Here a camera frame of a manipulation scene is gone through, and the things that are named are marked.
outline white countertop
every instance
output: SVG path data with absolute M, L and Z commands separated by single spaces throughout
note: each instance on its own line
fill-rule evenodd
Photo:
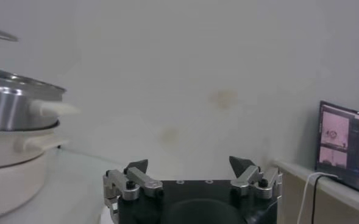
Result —
M 274 160 L 273 164 L 285 172 L 288 172 L 303 181 L 306 181 L 309 174 L 313 173 L 313 170 L 310 170 L 306 167 L 302 167 L 298 164 L 287 163 L 284 161 Z M 315 178 L 310 180 L 311 184 L 314 184 Z M 337 183 L 331 179 L 323 178 L 319 180 L 318 188 L 324 191 L 326 194 L 331 197 L 339 200 L 340 202 L 349 205 L 359 211 L 359 192 L 347 187 L 343 184 Z
M 92 224 L 103 208 L 102 176 L 123 165 L 64 150 L 49 152 L 48 175 L 38 194 L 0 217 L 0 224 Z

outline pot handle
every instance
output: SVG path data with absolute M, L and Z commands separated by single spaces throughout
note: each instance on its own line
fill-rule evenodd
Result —
M 66 114 L 77 114 L 76 107 L 59 101 L 33 100 L 30 103 L 30 113 L 41 117 L 57 117 Z
M 67 144 L 69 140 L 54 134 L 18 138 L 15 142 L 17 152 L 46 151 L 59 145 Z

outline wall stain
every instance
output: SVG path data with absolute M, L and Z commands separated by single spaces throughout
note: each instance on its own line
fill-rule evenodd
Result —
M 179 138 L 179 131 L 174 127 L 166 127 L 160 135 L 160 140 L 164 145 L 175 145 Z
M 238 103 L 238 93 L 229 89 L 222 89 L 210 96 L 210 102 L 220 110 L 228 110 Z

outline black cable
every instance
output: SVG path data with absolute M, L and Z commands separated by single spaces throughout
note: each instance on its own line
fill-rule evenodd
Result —
M 313 185 L 313 199 L 312 199 L 312 217 L 311 217 L 311 224 L 314 224 L 314 220 L 315 220 L 316 190 L 317 190 L 317 186 L 318 186 L 319 179 L 322 178 L 322 177 L 335 178 L 335 177 L 330 177 L 330 176 L 327 176 L 327 175 L 319 175 L 318 177 L 316 177 L 315 185 Z

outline laptop lid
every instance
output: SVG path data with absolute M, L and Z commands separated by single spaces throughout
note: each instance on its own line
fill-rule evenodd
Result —
M 359 111 L 320 103 L 316 170 L 359 177 Z

